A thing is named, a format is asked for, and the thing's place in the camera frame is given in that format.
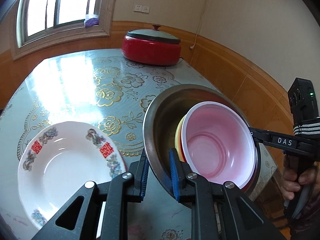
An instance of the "red pot body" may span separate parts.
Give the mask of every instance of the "red pot body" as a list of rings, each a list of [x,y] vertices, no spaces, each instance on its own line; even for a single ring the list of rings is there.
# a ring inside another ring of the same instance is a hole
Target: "red pot body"
[[[148,65],[174,65],[179,61],[180,44],[147,41],[126,35],[122,54],[133,61]]]

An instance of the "pot lid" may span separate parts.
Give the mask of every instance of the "pot lid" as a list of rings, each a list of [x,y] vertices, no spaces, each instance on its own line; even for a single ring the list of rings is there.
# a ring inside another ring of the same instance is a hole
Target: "pot lid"
[[[161,32],[158,30],[160,25],[152,25],[154,28],[152,30],[150,29],[141,29],[141,30],[134,30],[127,32],[127,35],[129,37],[143,39],[147,41],[159,41],[164,43],[172,43],[172,44],[179,44],[180,40],[165,32]]]

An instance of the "human hand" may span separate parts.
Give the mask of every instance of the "human hand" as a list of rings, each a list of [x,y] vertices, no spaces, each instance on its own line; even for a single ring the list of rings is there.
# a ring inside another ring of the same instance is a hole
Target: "human hand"
[[[299,183],[295,182],[297,179],[297,173],[289,168],[289,157],[284,156],[283,161],[283,175],[281,177],[281,188],[280,191],[282,195],[289,200],[294,198],[294,193],[301,189],[301,185],[311,184],[315,181],[316,168],[311,167],[304,171],[299,177]],[[320,175],[317,174],[316,183],[312,192],[312,196],[317,195],[320,192]]]

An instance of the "pink bowl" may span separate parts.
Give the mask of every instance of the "pink bowl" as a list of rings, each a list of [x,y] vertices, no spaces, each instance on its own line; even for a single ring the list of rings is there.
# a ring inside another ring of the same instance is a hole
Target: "pink bowl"
[[[218,184],[243,188],[256,164],[256,148],[246,123],[229,107],[202,102],[187,113],[181,131],[182,149],[193,172]]]

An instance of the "window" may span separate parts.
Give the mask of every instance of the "window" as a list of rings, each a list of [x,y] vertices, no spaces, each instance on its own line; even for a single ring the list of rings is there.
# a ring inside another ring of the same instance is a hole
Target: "window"
[[[113,5],[114,0],[20,0],[13,58],[59,42],[109,36]],[[85,28],[86,14],[98,15],[99,25]]]

